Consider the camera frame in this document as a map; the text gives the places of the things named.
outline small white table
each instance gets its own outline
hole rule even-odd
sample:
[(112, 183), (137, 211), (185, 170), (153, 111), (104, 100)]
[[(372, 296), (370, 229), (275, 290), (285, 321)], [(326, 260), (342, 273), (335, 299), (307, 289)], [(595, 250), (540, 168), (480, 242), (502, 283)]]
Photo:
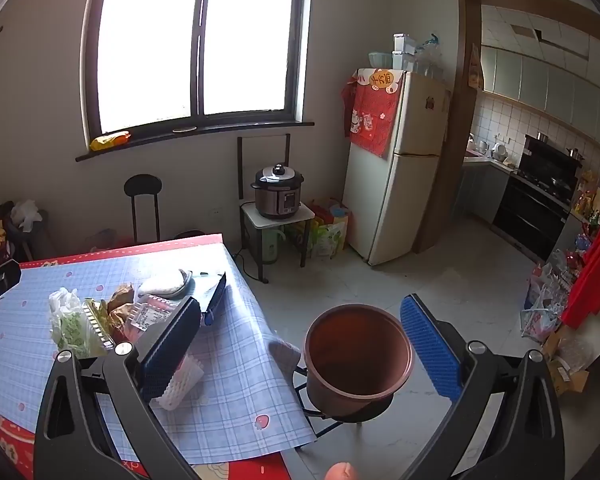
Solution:
[[(256, 254), (251, 251), (252, 247), (249, 243), (249, 234), (244, 222), (244, 218), (247, 217), (251, 225), (253, 225), (256, 231)], [(313, 211), (311, 211), (302, 202), (295, 215), (284, 218), (284, 219), (271, 219), (262, 216), (258, 213), (256, 205), (253, 202), (247, 202), (240, 206), (240, 240), (242, 242), (242, 248), (248, 249), (256, 260), (258, 265), (258, 280), (262, 283), (269, 283), (263, 274), (263, 263), (262, 263), (262, 230), (269, 229), (272, 227), (280, 227), (283, 225), (293, 224), (295, 222), (304, 222), (304, 234), (302, 235), (302, 246), (300, 248), (300, 267), (304, 267), (306, 263), (306, 250), (309, 244), (309, 233), (311, 231), (311, 220), (315, 217)]]

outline black bar stool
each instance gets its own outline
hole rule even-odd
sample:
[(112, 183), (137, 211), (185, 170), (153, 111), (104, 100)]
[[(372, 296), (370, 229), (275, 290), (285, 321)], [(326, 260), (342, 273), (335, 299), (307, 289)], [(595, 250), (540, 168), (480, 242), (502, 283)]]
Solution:
[(125, 194), (131, 197), (131, 216), (134, 220), (134, 242), (138, 243), (136, 227), (136, 196), (153, 195), (155, 206), (155, 237), (160, 241), (160, 213), (158, 211), (158, 193), (162, 189), (162, 181), (153, 175), (141, 173), (132, 176), (125, 182)]

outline window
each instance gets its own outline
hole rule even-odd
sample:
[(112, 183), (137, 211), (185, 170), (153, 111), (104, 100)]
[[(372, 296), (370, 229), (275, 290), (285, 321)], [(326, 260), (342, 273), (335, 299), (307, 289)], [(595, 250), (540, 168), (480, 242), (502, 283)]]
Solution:
[(293, 120), (301, 0), (91, 0), (91, 139)]

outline window frame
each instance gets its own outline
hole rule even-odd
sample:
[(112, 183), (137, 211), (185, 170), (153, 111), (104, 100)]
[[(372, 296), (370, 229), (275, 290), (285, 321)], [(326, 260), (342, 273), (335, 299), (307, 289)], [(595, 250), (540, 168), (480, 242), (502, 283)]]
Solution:
[(225, 112), (204, 115), (200, 113), (204, 106), (204, 47), (206, 8), (208, 0), (196, 0), (194, 4), (194, 23), (191, 35), (191, 72), (189, 117), (138, 124), (112, 132), (103, 132), (100, 123), (100, 102), (98, 98), (98, 42), (100, 39), (100, 20), (104, 0), (90, 0), (87, 9), (84, 31), (84, 110), (89, 141), (119, 131), (129, 131), (133, 139), (150, 139), (165, 134), (195, 134), (196, 129), (205, 133), (205, 127), (235, 126), (253, 123), (294, 122), (298, 102), (298, 81), (300, 66), (300, 44), (302, 30), (302, 1), (291, 0), (289, 40), (287, 51), (285, 107), (283, 110), (256, 110), (248, 112)]

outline window sill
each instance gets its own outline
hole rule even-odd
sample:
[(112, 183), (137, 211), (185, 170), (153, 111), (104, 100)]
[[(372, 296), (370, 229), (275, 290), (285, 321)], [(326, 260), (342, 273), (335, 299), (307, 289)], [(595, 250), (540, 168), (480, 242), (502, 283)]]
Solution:
[(153, 144), (154, 142), (162, 142), (163, 140), (179, 139), (181, 137), (192, 137), (203, 134), (214, 134), (218, 132), (235, 132), (239, 130), (259, 130), (261, 128), (289, 128), (292, 126), (315, 126), (313, 121), (266, 121), (260, 123), (239, 123), (239, 124), (221, 124), (218, 126), (200, 126), (191, 132), (184, 132), (181, 134), (174, 134), (168, 132), (163, 135), (154, 137), (142, 137), (140, 139), (134, 139), (131, 137), (125, 144), (119, 146), (113, 146), (112, 148), (106, 148), (104, 150), (98, 150), (97, 152), (89, 151), (84, 155), (75, 157), (76, 162), (81, 160), (87, 160), (94, 156), (104, 155), (110, 152), (119, 152), (120, 150), (128, 150), (135, 146), (143, 146), (144, 144)]

